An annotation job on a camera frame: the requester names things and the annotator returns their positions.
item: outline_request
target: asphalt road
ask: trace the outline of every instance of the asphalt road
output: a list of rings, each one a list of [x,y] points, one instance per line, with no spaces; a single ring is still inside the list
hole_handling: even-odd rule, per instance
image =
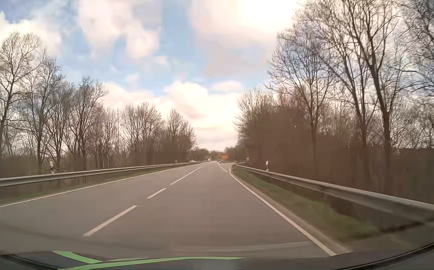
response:
[[[208,162],[0,208],[0,250],[104,256],[327,257]]]

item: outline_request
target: sky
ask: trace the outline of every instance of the sky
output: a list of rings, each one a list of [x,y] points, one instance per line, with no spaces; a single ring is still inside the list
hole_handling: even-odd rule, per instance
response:
[[[67,80],[91,76],[106,107],[149,101],[176,108],[197,144],[224,150],[237,141],[236,101],[268,81],[279,31],[296,0],[0,0],[0,44],[33,32]]]

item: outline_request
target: treeline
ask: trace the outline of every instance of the treeline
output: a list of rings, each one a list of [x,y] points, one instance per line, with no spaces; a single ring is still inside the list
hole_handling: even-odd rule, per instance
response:
[[[277,41],[249,165],[434,203],[434,0],[310,0]]]
[[[102,83],[65,79],[34,34],[0,47],[0,177],[185,162],[196,144],[189,121],[148,102],[105,108]]]

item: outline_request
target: white cloud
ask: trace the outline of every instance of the white cloud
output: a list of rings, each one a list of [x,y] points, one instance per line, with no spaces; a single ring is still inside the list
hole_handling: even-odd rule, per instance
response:
[[[277,33],[292,25],[296,2],[193,0],[187,16],[207,57],[205,73],[220,76],[265,68]],[[249,55],[239,49],[250,49]]]
[[[131,73],[127,76],[125,76],[125,80],[130,84],[135,84],[139,80],[139,74],[138,73]]]
[[[106,107],[113,109],[123,109],[127,104],[148,101],[154,104],[160,104],[160,99],[154,97],[147,90],[126,91],[118,84],[113,82],[103,82],[103,86],[108,90],[108,94],[102,98]]]
[[[210,87],[212,91],[218,92],[234,92],[242,90],[242,83],[237,81],[223,81],[215,83]]]
[[[295,7],[296,0],[194,0],[189,19],[200,37],[246,48],[274,42],[277,32],[292,25]]]
[[[237,141],[233,119],[238,114],[238,93],[210,94],[196,83],[175,81],[164,89],[165,95],[155,97],[142,89],[127,91],[115,83],[104,83],[108,95],[103,102],[110,108],[149,101],[165,116],[172,108],[182,113],[194,127],[197,143],[209,150],[224,150]]]
[[[77,21],[94,55],[125,38],[126,50],[136,60],[151,55],[160,41],[159,4],[145,0],[76,0]]]
[[[169,62],[169,57],[167,55],[155,56],[152,60],[154,63],[161,65],[165,68],[169,68],[171,66],[171,63]]]
[[[49,20],[43,20],[40,10],[34,10],[31,19],[20,20],[15,23],[7,21],[4,12],[0,12],[0,45],[10,32],[34,33],[38,35],[47,47],[50,55],[58,55],[62,45],[62,35],[56,25]]]

